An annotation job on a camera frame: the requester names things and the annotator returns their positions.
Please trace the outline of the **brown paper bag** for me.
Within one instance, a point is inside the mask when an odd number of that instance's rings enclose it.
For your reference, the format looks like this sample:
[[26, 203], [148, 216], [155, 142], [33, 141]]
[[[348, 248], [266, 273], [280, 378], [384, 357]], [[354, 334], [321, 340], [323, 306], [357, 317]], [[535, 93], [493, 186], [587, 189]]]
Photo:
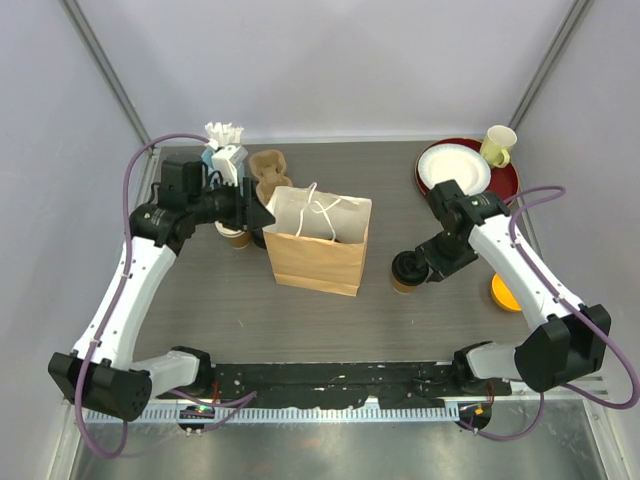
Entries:
[[275, 223], [263, 229], [276, 283], [356, 296], [366, 262], [372, 201], [279, 186], [267, 205]]

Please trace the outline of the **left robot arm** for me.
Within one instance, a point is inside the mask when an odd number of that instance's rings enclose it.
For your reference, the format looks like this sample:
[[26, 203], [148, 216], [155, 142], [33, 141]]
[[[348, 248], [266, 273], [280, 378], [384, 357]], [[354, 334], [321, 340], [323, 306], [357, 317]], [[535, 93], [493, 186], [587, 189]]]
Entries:
[[81, 409], [127, 422], [136, 420], [150, 399], [170, 391], [205, 397], [214, 379], [210, 355], [178, 346], [134, 361], [142, 323], [198, 226], [220, 223], [249, 233], [274, 221], [258, 199], [256, 181], [226, 183], [197, 155], [167, 157], [149, 200], [126, 219], [123, 256], [94, 318], [70, 353], [56, 353], [49, 362], [49, 375], [64, 397]]

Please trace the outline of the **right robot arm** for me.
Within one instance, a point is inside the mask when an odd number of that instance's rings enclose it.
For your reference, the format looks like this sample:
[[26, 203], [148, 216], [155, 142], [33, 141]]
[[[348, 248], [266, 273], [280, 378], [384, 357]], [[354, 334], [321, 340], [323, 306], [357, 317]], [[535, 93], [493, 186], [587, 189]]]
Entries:
[[440, 282], [483, 258], [531, 330], [519, 345], [482, 342], [456, 351], [451, 380], [457, 391], [472, 395], [488, 379], [504, 378], [546, 392], [601, 368], [610, 315], [601, 305], [586, 305], [552, 274], [495, 193], [468, 196], [449, 180], [434, 186], [427, 202], [443, 229], [415, 248], [413, 278]]

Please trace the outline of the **black coffee cup lid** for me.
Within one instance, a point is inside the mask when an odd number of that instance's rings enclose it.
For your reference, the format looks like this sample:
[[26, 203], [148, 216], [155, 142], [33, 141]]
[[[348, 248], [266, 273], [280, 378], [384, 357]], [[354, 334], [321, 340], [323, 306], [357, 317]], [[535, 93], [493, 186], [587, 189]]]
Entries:
[[427, 280], [429, 267], [418, 262], [415, 251], [403, 251], [394, 257], [391, 263], [391, 275], [396, 283], [417, 287]]

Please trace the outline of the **brown paper cup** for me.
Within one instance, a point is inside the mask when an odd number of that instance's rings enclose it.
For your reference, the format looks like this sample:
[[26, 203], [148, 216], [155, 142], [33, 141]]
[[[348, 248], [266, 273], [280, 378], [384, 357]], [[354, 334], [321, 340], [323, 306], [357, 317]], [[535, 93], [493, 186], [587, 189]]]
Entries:
[[394, 288], [394, 290], [400, 294], [410, 294], [412, 292], [414, 292], [417, 288], [416, 285], [407, 285], [404, 284], [402, 282], [400, 282], [399, 280], [397, 280], [395, 277], [391, 278], [391, 282], [392, 282], [392, 286]]

